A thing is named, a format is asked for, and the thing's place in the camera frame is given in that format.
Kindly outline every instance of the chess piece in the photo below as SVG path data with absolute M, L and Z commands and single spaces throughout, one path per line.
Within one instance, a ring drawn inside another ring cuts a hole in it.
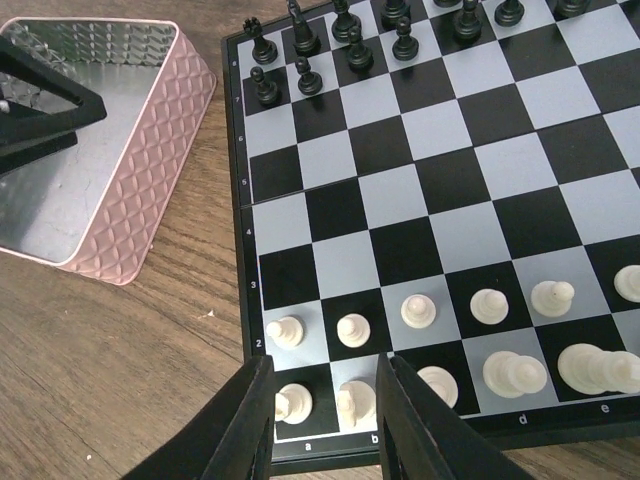
M 558 371 L 567 385 L 586 395 L 640 392 L 640 358 L 633 353 L 578 343 L 562 351 Z
M 396 33 L 398 39 L 393 44 L 391 51 L 396 59 L 408 61 L 418 55 L 420 44 L 415 37 L 411 36 L 411 20 L 408 17 L 402 17 L 396 23 Z
M 298 55 L 308 57 L 317 52 L 320 47 L 318 34 L 314 32 L 302 16 L 300 5 L 296 0 L 288 0 L 287 8 L 293 21 L 293 48 Z
M 524 16 L 524 5 L 520 0 L 505 0 L 496 8 L 494 18 L 502 27 L 517 25 Z
M 462 0 L 462 10 L 453 17 L 453 28 L 456 37 L 471 43 L 478 39 L 482 30 L 482 22 L 476 13 L 478 0 Z
M 349 51 L 347 52 L 347 62 L 349 66 L 357 71 L 364 71 L 373 65 L 373 52 L 362 41 L 362 31 L 360 27 L 349 29 Z
M 262 36 L 262 25 L 256 17 L 247 18 L 244 21 L 244 33 L 253 38 L 251 55 L 256 63 L 267 65 L 278 58 L 278 47 Z
M 376 416 L 376 393 L 360 380 L 343 383 L 336 395 L 338 415 L 349 428 L 369 423 Z
M 634 303 L 640 303 L 640 265 L 629 265 L 616 273 L 613 279 L 618 294 Z
M 369 322 L 357 313 L 350 313 L 341 318 L 337 330 L 338 339 L 349 348 L 361 347 L 371 336 Z
M 487 387 L 504 398 L 538 393 L 547 384 L 547 371 L 536 358 L 513 352 L 496 352 L 482 367 Z
M 297 425 L 309 417 L 312 408 L 311 392 L 302 385 L 290 383 L 276 393 L 275 421 Z
M 504 293 L 484 288 L 471 297 L 471 313 L 485 325 L 495 325 L 504 320 L 509 313 L 509 304 Z
M 385 0 L 380 9 L 382 26 L 391 30 L 402 17 L 411 18 L 411 5 L 405 0 Z
M 302 322 L 295 317 L 284 317 L 267 325 L 267 335 L 283 350 L 292 350 L 304 337 Z
M 458 401 L 458 384 L 449 372 L 440 367 L 424 367 L 418 370 L 418 376 L 431 387 L 431 390 L 446 403 L 449 407 Z
M 567 282 L 540 282 L 531 291 L 531 305 L 545 317 L 561 317 L 571 308 L 576 292 Z
M 258 102 L 265 107 L 274 105 L 280 99 L 280 90 L 275 82 L 267 80 L 260 67 L 253 67 L 250 72 L 251 80 L 256 86 Z
M 338 15 L 331 25 L 333 38 L 338 42 L 349 41 L 349 29 L 351 27 L 362 27 L 362 22 L 357 15 L 349 13 L 348 0 L 332 0 L 333 9 Z
M 436 306 L 425 295 L 411 295 L 402 302 L 400 315 L 411 328 L 427 328 L 436 318 Z
M 322 77 L 317 72 L 311 71 L 309 60 L 299 57 L 296 60 L 296 70 L 300 74 L 298 90 L 304 95 L 315 95 L 322 90 Z

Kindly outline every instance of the white square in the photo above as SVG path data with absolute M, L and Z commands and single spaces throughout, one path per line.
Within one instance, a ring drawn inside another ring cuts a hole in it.
M 330 92 L 331 90 L 338 88 L 338 76 L 336 74 L 336 66 L 333 63 L 333 55 L 331 52 L 325 52 L 321 55 L 309 58 L 309 64 L 311 65 L 311 71 L 319 73 L 322 77 L 322 89 L 316 93 L 316 95 Z M 303 95 L 302 92 L 300 92 L 300 89 L 298 88 L 299 79 L 300 75 L 296 70 L 296 64 L 290 63 L 287 65 L 287 82 L 289 83 L 291 103 L 309 97 L 309 95 Z
M 498 42 L 447 55 L 444 64 L 458 98 L 514 82 Z
M 391 76 L 380 75 L 340 89 L 348 128 L 400 115 Z
M 457 100 L 402 115 L 414 160 L 471 146 L 471 137 Z
M 563 20 L 558 28 L 578 64 L 640 47 L 640 38 L 617 5 Z
M 346 130 L 299 143 L 298 154 L 305 189 L 358 174 L 349 132 Z
M 492 200 L 558 184 L 536 133 L 475 150 Z
M 536 129 L 600 113 L 578 67 L 529 78 L 516 85 Z
M 415 165 L 367 175 L 359 182 L 369 228 L 427 216 Z
M 408 62 L 400 61 L 393 56 L 393 44 L 398 39 L 398 34 L 395 30 L 383 33 L 380 35 L 380 43 L 382 43 L 382 50 L 384 51 L 384 58 L 387 60 L 387 66 L 390 72 L 395 72 L 411 65 L 417 65 L 429 60 L 433 60 L 441 56 L 440 47 L 438 47 L 438 41 L 433 33 L 433 27 L 429 20 L 417 22 L 411 25 L 411 35 L 418 40 L 420 47 L 418 49 L 418 55 Z
M 629 167 L 640 167 L 640 107 L 608 113 L 604 119 Z

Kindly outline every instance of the black pawn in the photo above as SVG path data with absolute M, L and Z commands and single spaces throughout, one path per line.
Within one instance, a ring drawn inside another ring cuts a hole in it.
M 300 74 L 298 89 L 305 95 L 315 95 L 322 90 L 322 77 L 317 72 L 311 71 L 309 60 L 299 57 L 296 60 L 296 70 Z
M 463 42 L 473 42 L 480 36 L 482 22 L 476 13 L 477 7 L 478 0 L 462 0 L 462 10 L 453 17 L 456 37 Z
M 267 65 L 278 58 L 278 47 L 262 36 L 262 25 L 256 17 L 244 21 L 244 33 L 253 38 L 253 59 L 260 65 Z
M 347 62 L 354 70 L 368 70 L 373 65 L 373 52 L 362 41 L 362 31 L 360 27 L 349 29 L 349 51 L 347 52 Z
M 496 8 L 495 19 L 498 25 L 513 27 L 524 15 L 524 5 L 520 0 L 505 0 Z
M 396 24 L 398 40 L 393 44 L 393 56 L 398 60 L 407 61 L 415 58 L 418 54 L 420 44 L 418 40 L 411 36 L 411 20 L 402 17 Z
M 273 105 L 280 98 L 280 90 L 275 82 L 270 82 L 264 76 L 264 71 L 260 67 L 251 69 L 251 80 L 256 86 L 256 97 L 258 102 L 265 107 Z
M 338 17 L 331 25 L 333 38 L 339 42 L 349 41 L 349 29 L 351 27 L 361 27 L 362 22 L 357 15 L 349 13 L 349 3 L 347 0 L 333 0 L 333 9 Z

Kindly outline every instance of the black square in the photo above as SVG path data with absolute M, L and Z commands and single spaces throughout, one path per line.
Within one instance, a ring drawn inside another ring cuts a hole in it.
M 311 27 L 311 30 L 318 34 L 320 45 L 313 52 L 302 56 L 311 58 L 331 50 L 331 44 L 329 43 L 329 33 L 327 32 L 327 22 L 325 22 L 324 17 L 309 20 L 308 24 Z M 301 56 L 298 55 L 296 49 L 293 47 L 293 44 L 293 28 L 287 28 L 286 30 L 283 30 L 282 46 L 284 47 L 284 59 L 287 64 L 295 62 L 296 59 Z
M 556 24 L 503 38 L 500 47 L 516 82 L 576 64 Z
M 556 125 L 538 136 L 559 183 L 628 168 L 601 115 Z
M 338 321 L 350 313 L 362 315 L 371 327 L 369 340 L 358 348 L 347 347 L 338 338 Z M 322 316 L 332 362 L 393 350 L 380 289 L 323 299 Z
M 265 310 L 320 298 L 311 245 L 268 253 L 258 261 Z
M 276 388 L 278 390 L 290 383 L 298 383 L 309 390 L 313 398 L 313 408 L 309 417 L 302 423 L 297 425 L 290 425 L 286 422 L 276 423 L 278 439 L 340 431 L 331 367 L 328 363 L 276 372 Z
M 476 13 L 482 22 L 480 38 L 475 42 L 463 42 L 458 40 L 453 29 L 453 17 L 458 13 L 459 10 L 445 13 L 444 15 L 431 19 L 433 33 L 436 35 L 436 40 L 438 41 L 438 45 L 440 46 L 440 51 L 443 56 L 459 52 L 460 50 L 465 50 L 467 48 L 477 47 L 478 45 L 484 45 L 485 43 L 492 42 L 496 39 L 496 35 L 493 33 L 487 14 L 484 11 L 484 6 L 481 3 L 478 3 Z
M 491 200 L 473 148 L 416 162 L 430 215 Z
M 390 170 L 413 162 L 401 117 L 349 130 L 358 175 Z
M 442 273 L 427 217 L 375 228 L 369 233 L 383 287 Z
M 640 105 L 640 49 L 580 65 L 602 113 Z
M 613 284 L 616 274 L 628 265 L 640 265 L 640 235 L 586 245 L 593 271 L 612 312 L 638 308 L 637 303 L 622 298 Z
M 559 187 L 494 200 L 512 258 L 580 245 Z
M 291 95 L 289 94 L 289 82 L 287 80 L 287 67 L 276 68 L 264 73 L 264 76 L 270 82 L 275 82 L 280 90 L 280 98 L 273 105 L 265 107 L 258 102 L 256 97 L 256 86 L 251 78 L 245 78 L 242 81 L 242 91 L 244 93 L 244 114 L 245 116 L 253 115 L 254 113 L 264 112 L 270 108 L 278 107 L 286 103 L 291 102 Z
M 351 69 L 349 62 L 347 61 L 347 52 L 349 51 L 349 47 L 342 47 L 332 52 L 333 62 L 336 66 L 338 84 L 341 87 L 346 87 L 347 85 L 357 83 L 361 80 L 367 80 L 368 78 L 389 73 L 387 61 L 384 57 L 384 51 L 382 50 L 382 44 L 380 43 L 380 37 L 367 38 L 364 41 L 364 44 L 369 47 L 373 53 L 373 65 L 367 71 L 355 71 Z
M 458 103 L 476 147 L 533 131 L 515 84 L 469 95 Z
M 367 229 L 357 178 L 316 188 L 305 195 L 314 242 Z
M 402 113 L 455 98 L 442 58 L 392 72 L 391 81 Z
M 297 146 L 251 157 L 249 162 L 254 202 L 302 190 L 302 172 Z
M 338 90 L 294 102 L 292 107 L 298 143 L 347 129 Z
M 431 366 L 444 368 L 458 384 L 458 401 L 453 406 L 453 410 L 458 415 L 480 413 L 461 341 L 401 350 L 395 354 L 406 360 L 416 371 Z
M 518 276 L 511 262 L 495 263 L 485 267 L 447 273 L 445 277 L 462 338 L 531 327 L 527 303 L 522 295 Z M 507 317 L 496 325 L 481 323 L 471 313 L 471 297 L 484 288 L 504 293 L 509 301 Z
M 558 357 L 565 348 L 576 343 L 587 343 L 609 352 L 626 350 L 611 315 L 536 327 L 536 333 L 549 367 L 553 386 L 558 394 L 558 400 L 561 402 L 594 397 L 575 391 L 560 377 Z M 615 392 L 605 392 L 597 396 L 607 395 L 615 395 Z

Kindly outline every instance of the wooden table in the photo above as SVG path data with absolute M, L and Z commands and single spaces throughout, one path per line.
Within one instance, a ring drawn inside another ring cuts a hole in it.
M 284 0 L 3 0 L 18 15 L 174 20 L 220 79 L 142 274 L 116 288 L 0 256 L 0 478 L 115 479 L 242 362 L 220 40 Z M 636 439 L 510 452 L 538 478 L 631 478 Z M 297 478 L 380 478 L 375 467 Z

